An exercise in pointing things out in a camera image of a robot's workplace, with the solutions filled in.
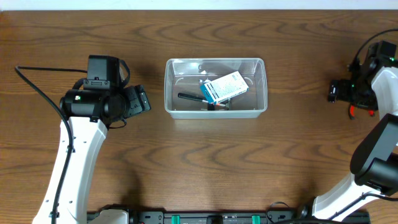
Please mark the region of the red handled pliers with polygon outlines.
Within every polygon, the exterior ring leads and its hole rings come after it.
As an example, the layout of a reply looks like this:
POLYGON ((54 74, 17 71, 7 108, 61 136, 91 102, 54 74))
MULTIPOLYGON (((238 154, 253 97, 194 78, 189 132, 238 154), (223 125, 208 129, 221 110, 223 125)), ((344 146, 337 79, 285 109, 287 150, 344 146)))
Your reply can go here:
MULTIPOLYGON (((354 110, 355 110, 355 106, 350 104, 349 107, 348 107, 348 116, 349 116, 350 120, 354 120, 355 119, 354 110)), ((375 111, 374 110, 367 110, 367 112, 370 115, 370 117, 375 117, 375 111)))

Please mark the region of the small black handled hammer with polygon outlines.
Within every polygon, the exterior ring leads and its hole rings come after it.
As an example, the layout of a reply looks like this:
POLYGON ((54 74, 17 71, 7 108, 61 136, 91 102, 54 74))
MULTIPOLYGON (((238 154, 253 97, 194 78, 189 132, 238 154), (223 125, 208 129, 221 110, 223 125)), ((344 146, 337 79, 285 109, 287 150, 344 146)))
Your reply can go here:
MULTIPOLYGON (((207 105, 210 104, 210 102, 208 102, 205 98, 199 96, 189 95, 186 93, 178 93, 177 96, 184 100, 198 101, 201 103, 206 103, 207 105)), ((229 110, 230 100, 227 100, 226 103, 217 103, 217 104, 211 103, 211 104, 222 107, 224 110, 229 110)))

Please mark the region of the clear plastic container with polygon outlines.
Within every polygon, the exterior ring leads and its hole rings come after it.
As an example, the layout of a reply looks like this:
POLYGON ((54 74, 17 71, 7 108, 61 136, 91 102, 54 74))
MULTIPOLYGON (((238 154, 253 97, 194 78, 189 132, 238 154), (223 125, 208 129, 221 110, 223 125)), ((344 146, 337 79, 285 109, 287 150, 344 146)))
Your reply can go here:
POLYGON ((164 80, 165 110, 174 119, 257 118, 267 109, 260 58, 173 58, 164 80))

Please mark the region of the blue white cardboard box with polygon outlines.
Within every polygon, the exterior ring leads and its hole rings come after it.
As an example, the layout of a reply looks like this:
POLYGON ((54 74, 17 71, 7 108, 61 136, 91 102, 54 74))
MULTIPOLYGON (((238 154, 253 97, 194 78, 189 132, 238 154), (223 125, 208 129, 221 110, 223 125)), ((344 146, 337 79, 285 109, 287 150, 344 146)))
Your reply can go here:
POLYGON ((247 92, 249 87, 236 71, 202 85, 200 90, 208 102, 217 104, 247 92))

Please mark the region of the yellow black screwdriver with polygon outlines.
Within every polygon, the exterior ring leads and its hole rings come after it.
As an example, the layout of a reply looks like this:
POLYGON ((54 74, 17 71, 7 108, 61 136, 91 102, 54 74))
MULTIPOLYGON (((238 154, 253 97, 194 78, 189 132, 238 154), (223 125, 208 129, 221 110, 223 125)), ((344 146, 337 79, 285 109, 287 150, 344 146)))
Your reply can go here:
POLYGON ((215 110, 215 105, 210 103, 210 104, 208 104, 207 109, 208 109, 208 111, 214 111, 215 110))

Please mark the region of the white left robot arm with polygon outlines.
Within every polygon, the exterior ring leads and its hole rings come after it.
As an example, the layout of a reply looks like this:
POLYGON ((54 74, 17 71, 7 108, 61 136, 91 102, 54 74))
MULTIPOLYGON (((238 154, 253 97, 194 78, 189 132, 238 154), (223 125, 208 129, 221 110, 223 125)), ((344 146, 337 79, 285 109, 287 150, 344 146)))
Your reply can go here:
POLYGON ((112 124, 150 110, 143 86, 129 86, 125 61, 91 55, 87 77, 60 100, 64 119, 52 176, 34 223, 86 223, 93 171, 112 124))

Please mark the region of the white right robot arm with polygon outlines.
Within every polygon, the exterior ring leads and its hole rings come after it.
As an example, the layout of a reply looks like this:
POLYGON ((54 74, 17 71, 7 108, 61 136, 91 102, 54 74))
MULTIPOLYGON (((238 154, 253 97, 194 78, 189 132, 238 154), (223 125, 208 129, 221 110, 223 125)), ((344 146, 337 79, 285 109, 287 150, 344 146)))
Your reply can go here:
POLYGON ((330 191, 319 195, 298 213, 300 218, 342 221, 376 199, 396 201, 397 193, 397 46, 380 41, 369 46, 366 58, 355 58, 349 79, 332 80, 328 101, 379 115, 379 122, 353 153, 349 174, 330 191))

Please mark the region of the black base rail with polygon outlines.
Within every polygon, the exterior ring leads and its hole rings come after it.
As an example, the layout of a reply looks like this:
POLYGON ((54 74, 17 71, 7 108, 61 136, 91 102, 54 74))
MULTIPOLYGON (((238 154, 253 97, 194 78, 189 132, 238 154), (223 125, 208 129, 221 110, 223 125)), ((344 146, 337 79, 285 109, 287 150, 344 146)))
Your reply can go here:
POLYGON ((133 210, 121 205, 107 205, 98 212, 87 213, 88 223, 128 224, 267 224, 295 218, 291 208, 266 212, 171 212, 163 210, 133 210))

